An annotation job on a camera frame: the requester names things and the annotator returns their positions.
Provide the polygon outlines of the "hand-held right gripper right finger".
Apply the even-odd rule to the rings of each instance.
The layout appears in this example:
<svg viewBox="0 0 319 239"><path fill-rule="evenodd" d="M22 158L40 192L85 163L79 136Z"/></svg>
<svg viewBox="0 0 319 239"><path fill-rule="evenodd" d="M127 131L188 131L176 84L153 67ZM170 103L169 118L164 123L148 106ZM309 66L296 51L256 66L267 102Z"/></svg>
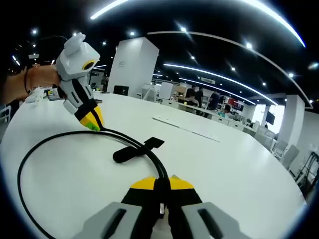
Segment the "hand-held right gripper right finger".
<svg viewBox="0 0 319 239"><path fill-rule="evenodd" d="M170 181L168 223L174 239L245 239L236 219L203 202L194 186L173 175Z"/></svg>

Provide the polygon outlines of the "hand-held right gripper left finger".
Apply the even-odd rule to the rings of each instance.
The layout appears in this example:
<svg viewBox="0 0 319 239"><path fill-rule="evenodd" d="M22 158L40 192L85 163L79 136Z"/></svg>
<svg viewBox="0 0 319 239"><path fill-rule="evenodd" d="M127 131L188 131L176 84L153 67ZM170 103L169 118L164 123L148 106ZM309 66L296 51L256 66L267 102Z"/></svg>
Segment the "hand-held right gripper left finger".
<svg viewBox="0 0 319 239"><path fill-rule="evenodd" d="M134 183L121 202L112 202L88 218L75 239L149 239L158 219L158 180Z"/></svg>

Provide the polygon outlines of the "person's left hand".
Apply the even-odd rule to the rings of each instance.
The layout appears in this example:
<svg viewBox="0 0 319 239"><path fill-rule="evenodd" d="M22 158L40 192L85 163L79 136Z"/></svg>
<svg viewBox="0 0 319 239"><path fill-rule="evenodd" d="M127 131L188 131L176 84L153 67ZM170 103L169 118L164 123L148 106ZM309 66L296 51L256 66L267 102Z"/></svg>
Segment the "person's left hand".
<svg viewBox="0 0 319 239"><path fill-rule="evenodd" d="M29 94L37 87L59 86L60 76L55 65L44 65L30 68L24 75L24 87Z"/></svg>

